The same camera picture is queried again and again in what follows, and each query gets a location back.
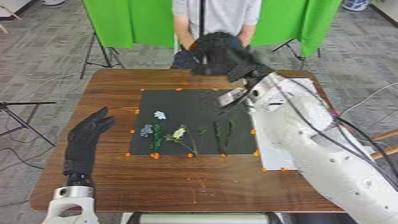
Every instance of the wooden table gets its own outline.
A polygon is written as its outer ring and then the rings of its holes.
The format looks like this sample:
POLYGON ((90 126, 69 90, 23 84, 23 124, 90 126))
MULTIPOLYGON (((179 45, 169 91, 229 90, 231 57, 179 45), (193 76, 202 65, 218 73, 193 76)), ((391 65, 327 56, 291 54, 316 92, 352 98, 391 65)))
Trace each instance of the wooden table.
MULTIPOLYGON (((280 71, 289 78, 311 78, 309 72, 280 71)), ((252 155, 126 156, 135 126, 135 109, 145 90, 227 89, 224 77, 197 77, 183 70, 101 70, 94 74, 64 129, 57 149, 30 196, 32 208, 46 211, 62 176, 65 135, 106 105, 115 126, 101 136, 96 154, 97 212, 341 212, 307 184, 296 171, 261 171, 252 155)))

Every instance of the white shirt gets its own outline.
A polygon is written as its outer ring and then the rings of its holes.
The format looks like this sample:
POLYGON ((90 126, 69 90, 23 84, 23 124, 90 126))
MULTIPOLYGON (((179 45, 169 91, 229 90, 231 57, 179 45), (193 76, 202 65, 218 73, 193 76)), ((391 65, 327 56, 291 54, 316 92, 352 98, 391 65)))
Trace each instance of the white shirt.
MULTIPOLYGON (((200 0, 172 0, 174 16, 188 16, 190 32, 199 38, 200 0)), ((256 25, 261 12, 261 0, 206 0, 204 34, 225 32, 240 34, 243 25, 256 25)))

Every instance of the tripod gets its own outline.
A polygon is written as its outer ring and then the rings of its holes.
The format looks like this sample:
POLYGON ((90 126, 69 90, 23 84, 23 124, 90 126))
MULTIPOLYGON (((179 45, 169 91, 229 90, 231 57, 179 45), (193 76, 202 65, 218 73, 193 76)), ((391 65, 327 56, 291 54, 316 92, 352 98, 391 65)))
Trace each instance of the tripod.
POLYGON ((302 57, 296 53, 295 53, 295 50, 289 46, 289 43, 293 42, 295 39, 289 39, 284 44, 272 50, 272 53, 282 48, 282 47, 288 47, 289 50, 291 50, 291 53, 293 53, 293 56, 296 58, 296 60, 302 62, 302 65, 300 65, 300 70, 304 68, 304 64, 305 64, 305 57, 302 57))
POLYGON ((81 73, 80 73, 80 79, 83 79, 87 65, 97 65, 103 68, 113 68, 119 65, 124 68, 124 65, 121 63, 121 60, 119 60, 117 55, 119 55, 119 52, 115 51, 115 49, 112 47, 108 48, 108 53, 106 53, 106 48, 103 47, 103 44, 101 44, 97 35, 94 33, 92 34, 92 37, 90 37, 89 50, 87 50, 87 55, 85 55, 85 61, 83 61, 83 68, 81 68, 81 73), (97 64, 94 62, 89 62, 94 41, 97 41, 97 45, 99 45, 99 49, 101 49, 101 54, 103 54, 103 59, 105 59, 105 65, 103 64, 97 64))
POLYGON ((26 102, 26 103, 5 103, 3 102, 3 103, 0 103, 0 112, 3 111, 7 113, 9 117, 14 119, 14 121, 21 125, 19 127, 7 130, 3 133, 0 133, 0 137, 5 136, 7 134, 14 133, 16 131, 19 131, 23 128, 26 128, 37 134, 37 136, 42 138, 42 140, 48 142, 48 144, 51 146, 55 146, 55 144, 48 140, 46 136, 39 133, 39 131, 30 126, 30 121, 32 121, 39 106, 42 104, 55 104, 55 102, 26 102), (33 105, 33 110, 30 112, 26 121, 21 119, 21 117, 14 114, 12 110, 9 109, 9 106, 25 106, 25 105, 33 105))

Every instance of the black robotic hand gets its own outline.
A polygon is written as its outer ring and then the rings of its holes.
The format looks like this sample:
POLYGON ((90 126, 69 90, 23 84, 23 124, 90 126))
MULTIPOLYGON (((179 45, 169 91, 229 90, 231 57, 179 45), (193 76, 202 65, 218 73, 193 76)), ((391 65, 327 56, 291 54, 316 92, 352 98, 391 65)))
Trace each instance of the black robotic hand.
POLYGON ((96 144, 101 133, 113 126, 113 117, 106 117, 108 107, 85 118, 67 136, 64 175, 90 176, 96 159, 96 144))
POLYGON ((206 64, 195 63, 192 72, 197 75, 227 75, 229 82, 241 78, 263 78, 272 69, 261 63, 257 55, 241 46, 238 37, 216 32, 206 34, 195 41, 190 49, 192 57, 206 64))

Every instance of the robotic hand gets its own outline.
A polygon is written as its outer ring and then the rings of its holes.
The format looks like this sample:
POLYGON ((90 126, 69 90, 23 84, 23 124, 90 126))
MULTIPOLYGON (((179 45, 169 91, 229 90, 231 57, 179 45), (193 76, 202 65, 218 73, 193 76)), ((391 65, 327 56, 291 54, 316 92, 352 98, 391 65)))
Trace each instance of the robotic hand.
POLYGON ((113 126, 113 117, 106 117, 108 108, 85 118, 67 135, 64 175, 67 176, 65 187, 53 193, 53 200, 48 207, 48 215, 42 224, 96 224, 94 213, 94 182, 92 168, 96 159, 96 144, 101 133, 113 126), (62 212, 73 208, 81 208, 81 214, 62 218, 62 212))

